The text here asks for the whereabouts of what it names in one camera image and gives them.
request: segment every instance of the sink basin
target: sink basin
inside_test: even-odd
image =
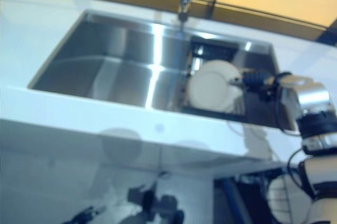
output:
[[[211,60],[210,56],[223,56],[238,68],[278,72],[273,48],[266,42],[188,29],[182,32],[174,26],[87,11],[29,86],[145,108],[215,116],[184,109],[186,76],[195,71],[191,51],[200,44],[208,49],[204,61]],[[274,126],[270,105],[250,94],[244,99],[245,112],[235,120]]]

